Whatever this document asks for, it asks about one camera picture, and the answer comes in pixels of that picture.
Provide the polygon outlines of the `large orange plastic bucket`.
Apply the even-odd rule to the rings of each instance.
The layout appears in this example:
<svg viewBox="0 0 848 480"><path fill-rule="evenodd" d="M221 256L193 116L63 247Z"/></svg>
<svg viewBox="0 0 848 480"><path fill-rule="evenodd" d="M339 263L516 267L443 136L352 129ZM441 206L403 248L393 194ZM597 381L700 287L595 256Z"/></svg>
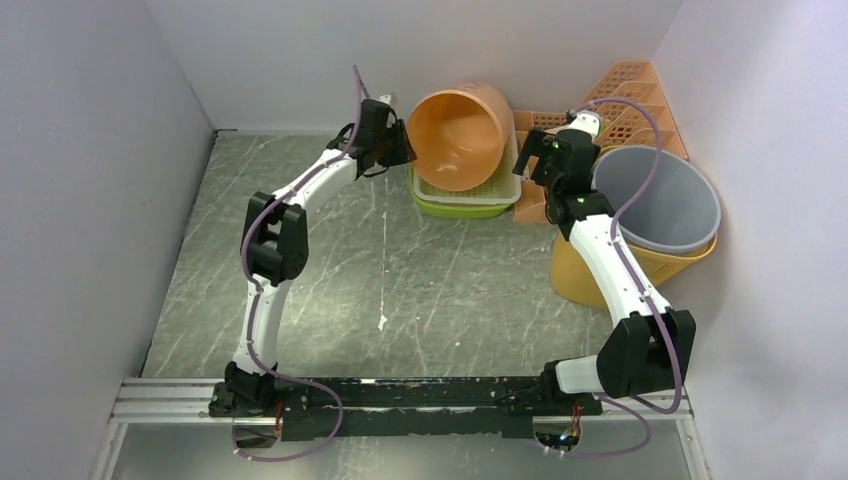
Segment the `large orange plastic bucket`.
<svg viewBox="0 0 848 480"><path fill-rule="evenodd" d="M494 86L471 82L423 98L407 120L414 171L446 191L471 190L500 165L513 128L512 110Z"/></svg>

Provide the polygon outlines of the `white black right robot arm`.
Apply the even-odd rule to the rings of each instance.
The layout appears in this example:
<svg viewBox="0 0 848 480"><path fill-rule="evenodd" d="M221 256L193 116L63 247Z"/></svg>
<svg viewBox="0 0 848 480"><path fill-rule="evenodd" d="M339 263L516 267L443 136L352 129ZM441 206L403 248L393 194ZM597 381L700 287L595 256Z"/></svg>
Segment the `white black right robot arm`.
<svg viewBox="0 0 848 480"><path fill-rule="evenodd" d="M545 215L586 263L610 311L614 327L594 356L549 364L555 377L539 391L542 406L562 414L578 394L608 398L671 390L679 402L694 342L695 322L653 287L629 249L609 200L592 186L600 149L591 134L564 129L530 130L513 171L543 189Z"/></svg>

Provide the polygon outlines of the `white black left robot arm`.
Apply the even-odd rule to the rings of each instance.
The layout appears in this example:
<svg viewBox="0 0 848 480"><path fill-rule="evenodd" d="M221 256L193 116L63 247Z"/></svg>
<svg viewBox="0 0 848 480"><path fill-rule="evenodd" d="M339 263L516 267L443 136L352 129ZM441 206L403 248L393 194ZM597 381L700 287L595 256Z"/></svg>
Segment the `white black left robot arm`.
<svg viewBox="0 0 848 480"><path fill-rule="evenodd" d="M277 338L293 281L305 269L309 220L331 197L362 177L415 158L392 94L366 98L319 158L288 185L248 202L240 262L247 301L236 353L209 403L212 417L278 413L299 394L329 387L279 372Z"/></svg>

